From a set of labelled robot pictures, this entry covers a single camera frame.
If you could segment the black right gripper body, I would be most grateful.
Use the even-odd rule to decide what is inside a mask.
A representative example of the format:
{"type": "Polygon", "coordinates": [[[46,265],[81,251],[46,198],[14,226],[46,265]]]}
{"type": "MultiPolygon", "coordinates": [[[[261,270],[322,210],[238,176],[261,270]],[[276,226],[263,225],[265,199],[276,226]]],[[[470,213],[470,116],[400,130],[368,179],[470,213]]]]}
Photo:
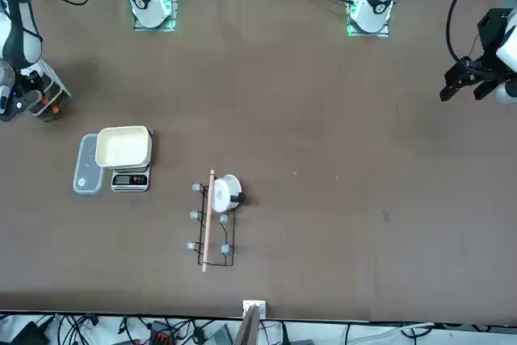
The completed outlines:
{"type": "Polygon", "coordinates": [[[10,118],[14,119],[17,115],[24,113],[27,109],[36,104],[36,92],[16,92],[11,95],[10,118]]]}

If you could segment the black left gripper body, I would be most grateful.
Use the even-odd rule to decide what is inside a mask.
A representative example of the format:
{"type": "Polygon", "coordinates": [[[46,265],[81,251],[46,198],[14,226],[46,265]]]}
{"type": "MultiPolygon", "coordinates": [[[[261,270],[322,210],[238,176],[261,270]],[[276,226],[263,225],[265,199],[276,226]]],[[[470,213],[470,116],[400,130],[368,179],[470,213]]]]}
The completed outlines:
{"type": "Polygon", "coordinates": [[[496,50],[502,43],[506,32],[511,8],[491,8],[477,24],[481,39],[483,54],[479,58],[481,63],[488,63],[495,57],[496,50]]]}

